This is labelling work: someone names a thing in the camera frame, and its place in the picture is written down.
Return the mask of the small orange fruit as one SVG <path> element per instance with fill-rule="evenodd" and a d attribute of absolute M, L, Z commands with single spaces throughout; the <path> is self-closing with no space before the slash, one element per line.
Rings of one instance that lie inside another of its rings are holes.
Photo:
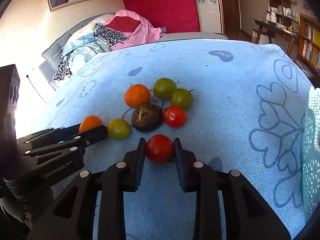
<path fill-rule="evenodd" d="M 78 133 L 84 133 L 103 124 L 103 121 L 96 115 L 89 115 L 84 118 L 79 126 Z"/>

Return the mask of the yellow-green tomato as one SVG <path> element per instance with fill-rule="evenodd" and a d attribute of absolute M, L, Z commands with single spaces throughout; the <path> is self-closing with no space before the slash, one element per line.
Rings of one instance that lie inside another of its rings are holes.
<path fill-rule="evenodd" d="M 124 140 L 130 133 L 129 124 L 123 119 L 111 120 L 107 127 L 108 136 L 114 140 Z"/>

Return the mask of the dark brown passion fruit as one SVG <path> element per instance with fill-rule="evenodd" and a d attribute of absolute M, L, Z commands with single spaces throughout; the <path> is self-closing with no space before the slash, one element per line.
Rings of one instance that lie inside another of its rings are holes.
<path fill-rule="evenodd" d="M 151 132 L 163 123 L 163 109 L 154 104 L 143 104 L 133 111 L 131 123 L 139 132 Z"/>

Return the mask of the orange tangerine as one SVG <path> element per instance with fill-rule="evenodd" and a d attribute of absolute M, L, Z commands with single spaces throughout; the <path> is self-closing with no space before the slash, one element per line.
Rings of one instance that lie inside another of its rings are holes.
<path fill-rule="evenodd" d="M 142 84 L 132 85 L 124 94 L 124 102 L 131 108 L 148 104 L 151 99 L 149 89 Z"/>

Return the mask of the red tomato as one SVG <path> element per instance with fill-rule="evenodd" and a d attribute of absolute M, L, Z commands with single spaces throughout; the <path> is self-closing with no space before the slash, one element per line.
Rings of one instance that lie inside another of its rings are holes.
<path fill-rule="evenodd" d="M 145 145 L 145 155 L 154 164 L 164 164 L 174 157 L 173 142 L 162 134 L 151 137 Z"/>
<path fill-rule="evenodd" d="M 180 128 L 187 121 L 186 112 L 179 106 L 169 106 L 164 111 L 164 122 L 173 128 Z"/>

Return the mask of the green tomato back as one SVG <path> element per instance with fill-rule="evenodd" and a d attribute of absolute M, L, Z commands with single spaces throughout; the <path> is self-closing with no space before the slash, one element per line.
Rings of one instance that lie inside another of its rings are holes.
<path fill-rule="evenodd" d="M 169 78 L 158 79 L 153 85 L 153 94 L 160 100 L 170 100 L 172 93 L 177 89 L 176 83 Z"/>

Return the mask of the green tomato with stem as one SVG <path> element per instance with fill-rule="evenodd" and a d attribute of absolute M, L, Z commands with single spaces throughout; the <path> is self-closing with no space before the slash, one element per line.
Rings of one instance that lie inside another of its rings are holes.
<path fill-rule="evenodd" d="M 185 88 L 178 88 L 174 90 L 171 95 L 170 104 L 188 110 L 193 104 L 193 94 Z"/>

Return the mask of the grey bed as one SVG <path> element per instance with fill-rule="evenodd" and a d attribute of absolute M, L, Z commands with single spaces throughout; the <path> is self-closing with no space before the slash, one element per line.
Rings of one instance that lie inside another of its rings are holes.
<path fill-rule="evenodd" d="M 57 89 L 99 53 L 146 43 L 197 38 L 227 37 L 210 32 L 169 34 L 165 27 L 155 28 L 135 12 L 120 10 L 114 14 L 88 18 L 65 32 L 42 53 L 45 62 L 40 65 L 40 71 Z"/>

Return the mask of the white lattice fruit basket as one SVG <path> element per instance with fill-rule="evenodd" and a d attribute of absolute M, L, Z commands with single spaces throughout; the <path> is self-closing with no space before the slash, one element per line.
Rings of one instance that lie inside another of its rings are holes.
<path fill-rule="evenodd" d="M 319 204 L 319 88 L 310 87 L 307 98 L 303 136 L 303 206 L 305 221 Z"/>

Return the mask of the black white patterned cloth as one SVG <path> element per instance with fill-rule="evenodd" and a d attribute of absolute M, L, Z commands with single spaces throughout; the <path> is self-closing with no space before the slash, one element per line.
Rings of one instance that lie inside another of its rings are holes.
<path fill-rule="evenodd" d="M 124 33 L 105 28 L 101 23 L 96 23 L 93 31 L 93 36 L 101 38 L 109 47 L 112 47 L 118 43 L 123 44 L 127 39 Z"/>

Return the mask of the light blue patterned towel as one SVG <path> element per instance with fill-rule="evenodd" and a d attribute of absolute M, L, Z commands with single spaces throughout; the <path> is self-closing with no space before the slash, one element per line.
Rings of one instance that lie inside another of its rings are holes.
<path fill-rule="evenodd" d="M 48 106 L 44 127 L 97 115 L 131 120 L 131 85 L 172 79 L 193 95 L 187 123 L 153 133 L 179 138 L 211 168 L 239 170 L 295 237 L 305 224 L 302 154 L 310 81 L 279 46 L 228 40 L 144 44 L 96 56 Z"/>

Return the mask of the pink blanket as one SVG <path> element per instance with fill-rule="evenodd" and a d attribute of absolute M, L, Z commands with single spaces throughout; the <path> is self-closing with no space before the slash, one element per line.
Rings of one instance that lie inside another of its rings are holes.
<path fill-rule="evenodd" d="M 146 43 L 157 42 L 163 35 L 161 28 L 154 28 L 153 25 L 144 17 L 136 12 L 129 10 L 120 10 L 116 12 L 115 16 L 129 16 L 134 20 L 139 20 L 140 25 L 132 33 L 124 33 L 126 40 L 123 44 L 118 43 L 111 47 L 111 50 L 118 50 L 127 47 L 137 46 Z"/>

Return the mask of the wooden desk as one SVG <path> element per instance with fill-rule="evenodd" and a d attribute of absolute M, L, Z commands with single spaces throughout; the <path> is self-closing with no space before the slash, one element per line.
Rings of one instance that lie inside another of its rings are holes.
<path fill-rule="evenodd" d="M 266 21 L 256 19 L 254 19 L 254 22 L 259 27 L 254 42 L 255 44 L 259 44 L 260 37 L 262 34 L 268 37 L 269 43 L 272 43 L 272 37 L 274 37 L 274 35 L 281 36 L 283 39 L 289 42 L 289 45 L 286 49 L 286 54 L 288 56 L 291 55 L 294 46 L 298 45 L 299 38 L 294 33 L 289 33 L 284 29 L 280 29 L 274 23 L 269 23 Z"/>

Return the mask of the dark wooden door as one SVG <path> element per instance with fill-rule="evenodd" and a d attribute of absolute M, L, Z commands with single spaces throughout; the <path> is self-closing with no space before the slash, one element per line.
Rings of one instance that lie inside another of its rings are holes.
<path fill-rule="evenodd" d="M 230 40 L 240 39 L 239 0 L 221 0 L 225 35 Z"/>

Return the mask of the wooden bookshelf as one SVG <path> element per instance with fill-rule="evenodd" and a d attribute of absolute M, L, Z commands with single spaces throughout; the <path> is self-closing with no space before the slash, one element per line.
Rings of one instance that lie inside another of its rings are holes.
<path fill-rule="evenodd" d="M 299 19 L 298 58 L 308 65 L 314 77 L 319 77 L 319 22 L 301 12 Z"/>

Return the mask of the small wooden shelf unit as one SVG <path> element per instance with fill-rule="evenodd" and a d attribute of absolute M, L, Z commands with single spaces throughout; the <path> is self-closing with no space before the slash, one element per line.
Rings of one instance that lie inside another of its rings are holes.
<path fill-rule="evenodd" d="M 286 26 L 299 27 L 299 16 L 296 10 L 296 0 L 268 0 L 266 20 Z"/>

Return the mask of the red mattress against wall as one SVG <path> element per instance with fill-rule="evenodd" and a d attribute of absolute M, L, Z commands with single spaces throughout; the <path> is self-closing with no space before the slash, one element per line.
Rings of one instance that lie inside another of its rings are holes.
<path fill-rule="evenodd" d="M 123 0 L 126 10 L 136 12 L 168 33 L 199 32 L 195 0 Z"/>

